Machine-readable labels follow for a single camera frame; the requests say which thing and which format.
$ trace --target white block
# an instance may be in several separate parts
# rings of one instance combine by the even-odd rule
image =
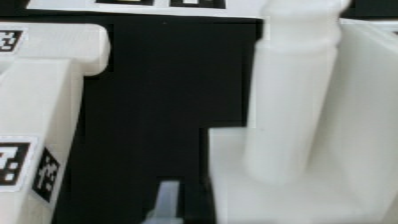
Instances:
[[[0,170],[0,222],[50,224],[84,74],[105,69],[109,38],[105,29],[86,24],[0,23],[0,34],[0,153],[2,146],[4,152],[16,148]]]

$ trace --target white bracket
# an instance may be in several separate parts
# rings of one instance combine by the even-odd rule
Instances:
[[[84,75],[107,66],[98,25],[0,23],[2,224],[52,222]]]
[[[265,9],[249,127],[210,130],[217,223],[398,223],[398,23],[341,21],[334,64],[336,27],[317,10],[288,18],[306,6],[285,3]]]

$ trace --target black background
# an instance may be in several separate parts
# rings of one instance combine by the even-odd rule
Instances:
[[[357,0],[345,17],[398,18],[395,0]],[[158,183],[182,180],[180,215],[215,223],[206,129],[245,125],[261,20],[25,10],[0,0],[0,20],[96,23],[110,66],[86,78],[80,122],[54,224],[139,224]]]

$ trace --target white cylindrical post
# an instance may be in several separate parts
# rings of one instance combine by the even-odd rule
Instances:
[[[272,0],[256,45],[245,167],[285,184],[304,173],[340,42],[349,0]]]

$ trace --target white plastic part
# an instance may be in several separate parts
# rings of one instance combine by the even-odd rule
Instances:
[[[245,166],[263,182],[301,177],[329,87],[341,1],[272,0],[256,45]]]
[[[142,224],[183,224],[183,219],[176,217],[178,192],[180,192],[180,182],[164,181],[160,183],[155,210],[150,213],[148,219]]]
[[[242,161],[247,128],[210,130],[219,224],[398,223],[396,25],[388,29],[386,24],[379,28],[343,20],[311,159],[295,182],[276,185],[249,175]]]
[[[4,190],[2,175],[18,174],[16,164],[0,169],[2,224],[52,221],[84,74],[105,69],[109,51],[98,25],[0,23],[0,160],[27,170],[18,176],[22,186]],[[14,158],[2,157],[9,144],[20,153]]]

